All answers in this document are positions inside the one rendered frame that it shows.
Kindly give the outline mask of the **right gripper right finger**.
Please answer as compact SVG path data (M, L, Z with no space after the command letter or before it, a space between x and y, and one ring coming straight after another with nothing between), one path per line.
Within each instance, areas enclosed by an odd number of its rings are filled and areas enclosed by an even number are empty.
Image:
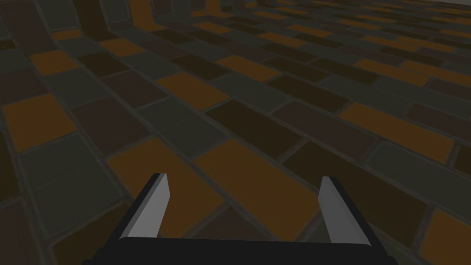
M332 243L371 246L333 180L328 176L322 177L318 202Z

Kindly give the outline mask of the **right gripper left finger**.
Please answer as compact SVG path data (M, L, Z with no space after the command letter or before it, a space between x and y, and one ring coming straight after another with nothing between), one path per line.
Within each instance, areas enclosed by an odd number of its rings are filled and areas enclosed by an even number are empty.
M120 223L119 238L157 237L169 199L167 175L152 175Z

